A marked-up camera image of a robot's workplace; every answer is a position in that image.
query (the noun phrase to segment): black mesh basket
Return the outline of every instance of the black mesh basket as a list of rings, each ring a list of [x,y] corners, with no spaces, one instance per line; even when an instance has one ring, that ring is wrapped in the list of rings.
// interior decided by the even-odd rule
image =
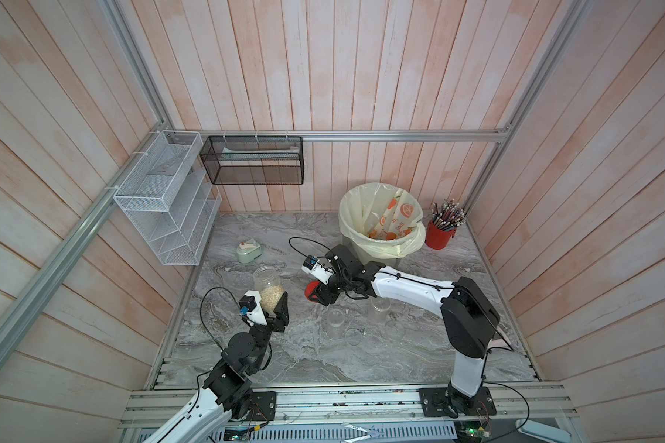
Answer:
[[[303,184],[301,137],[210,135],[200,158],[213,184]]]

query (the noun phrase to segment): green container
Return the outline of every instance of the green container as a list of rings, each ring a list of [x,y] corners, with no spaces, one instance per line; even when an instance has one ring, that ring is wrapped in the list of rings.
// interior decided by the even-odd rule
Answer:
[[[261,244],[258,244],[253,238],[241,242],[237,246],[239,263],[249,263],[259,255],[261,255]]]

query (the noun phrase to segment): marble tabletop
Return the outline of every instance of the marble tabletop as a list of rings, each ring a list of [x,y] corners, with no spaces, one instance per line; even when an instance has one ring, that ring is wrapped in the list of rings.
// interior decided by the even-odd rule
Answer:
[[[253,272],[267,264],[276,268],[289,293],[290,325],[271,339],[273,359],[265,371],[250,377],[255,384],[273,383],[447,383],[452,374],[454,352],[443,321],[424,309],[392,300],[389,320],[403,325],[401,338],[384,324],[371,324],[366,317],[369,300],[354,301],[341,295],[335,304],[346,314],[346,328],[362,334],[358,345],[333,340],[323,330],[330,307],[311,303],[303,289],[311,281],[301,270],[303,258],[292,250],[292,236],[310,237],[332,247],[342,243],[337,213],[249,213],[217,217],[212,239],[204,256],[194,293],[186,308],[174,349],[161,368],[158,384],[194,385],[196,374],[211,368],[220,350],[200,321],[202,297],[213,286],[224,286],[238,298],[254,288]],[[235,247],[254,238],[263,254],[248,264],[237,261]],[[323,255],[312,243],[294,240],[305,253]],[[524,355],[518,333],[507,319],[495,286],[466,226],[449,245],[432,250],[426,245],[404,257],[397,269],[440,280],[461,276],[474,279],[502,316],[500,328],[519,352],[496,350],[488,356],[485,374],[493,381],[532,381],[535,372]],[[204,321],[226,345],[232,335],[248,330],[239,318],[231,296],[214,290],[204,302]]]

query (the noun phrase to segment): glass jar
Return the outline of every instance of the glass jar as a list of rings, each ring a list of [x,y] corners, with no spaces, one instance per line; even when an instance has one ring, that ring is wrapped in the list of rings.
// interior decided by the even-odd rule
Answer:
[[[261,296],[261,309],[275,317],[274,309],[284,295],[284,287],[273,266],[262,266],[254,271],[254,290]]]

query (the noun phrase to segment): red cup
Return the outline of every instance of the red cup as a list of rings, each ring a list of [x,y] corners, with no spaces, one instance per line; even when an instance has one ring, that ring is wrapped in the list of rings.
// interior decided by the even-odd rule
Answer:
[[[448,244],[448,240],[456,235],[456,230],[442,231],[429,221],[426,227],[426,246],[432,250],[442,250]]]

